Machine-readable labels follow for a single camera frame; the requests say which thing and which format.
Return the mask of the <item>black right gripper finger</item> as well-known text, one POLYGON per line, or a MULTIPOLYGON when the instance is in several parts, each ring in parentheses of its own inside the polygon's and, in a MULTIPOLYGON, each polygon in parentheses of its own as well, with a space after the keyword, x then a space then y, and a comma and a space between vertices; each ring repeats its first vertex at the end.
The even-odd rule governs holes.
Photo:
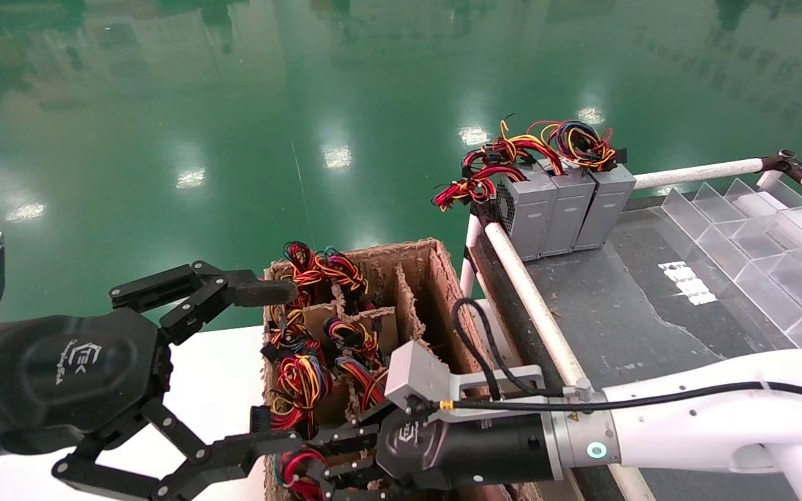
POLYGON ((306 476, 315 482, 324 500, 407 500, 410 482, 391 481, 371 456, 328 466, 314 460, 306 476))
POLYGON ((318 431, 312 438, 313 447, 376 447, 384 443, 389 432, 398 424, 397 416, 387 416, 381 422, 360 420, 318 431))

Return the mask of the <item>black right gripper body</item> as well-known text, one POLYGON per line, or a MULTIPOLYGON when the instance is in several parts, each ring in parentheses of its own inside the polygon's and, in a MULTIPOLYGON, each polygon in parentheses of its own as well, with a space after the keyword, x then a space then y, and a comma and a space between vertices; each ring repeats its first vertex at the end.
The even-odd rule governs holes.
POLYGON ((563 478, 553 428, 539 413, 446 422, 394 412, 382 422, 375 463, 415 491, 563 478))

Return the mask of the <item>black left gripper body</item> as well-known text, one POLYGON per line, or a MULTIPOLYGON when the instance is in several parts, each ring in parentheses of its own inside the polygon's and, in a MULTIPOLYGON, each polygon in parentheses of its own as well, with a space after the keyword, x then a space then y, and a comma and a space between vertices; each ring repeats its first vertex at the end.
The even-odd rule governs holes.
POLYGON ((146 427, 172 371, 159 327, 121 308, 0 324, 0 454, 49 454, 83 438, 120 447, 146 427))

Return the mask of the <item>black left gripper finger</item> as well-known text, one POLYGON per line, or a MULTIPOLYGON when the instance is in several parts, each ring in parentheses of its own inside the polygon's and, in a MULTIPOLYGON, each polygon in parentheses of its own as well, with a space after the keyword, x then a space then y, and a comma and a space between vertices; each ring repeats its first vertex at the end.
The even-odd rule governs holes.
POLYGON ((245 479, 258 459, 300 450, 303 440, 295 431, 251 430, 205 444, 160 400, 132 406, 115 422, 86 435, 52 475, 70 488, 118 500, 192 500, 214 483, 245 479), (99 455, 117 447, 131 432, 146 425, 179 450, 184 462, 163 479, 98 464, 99 455))
POLYGON ((230 307, 263 308, 298 298, 290 279, 263 280, 252 270, 224 271, 205 261, 194 261, 128 283, 109 292, 112 308, 130 308, 138 314, 178 302, 159 320, 165 344, 181 345, 230 307))

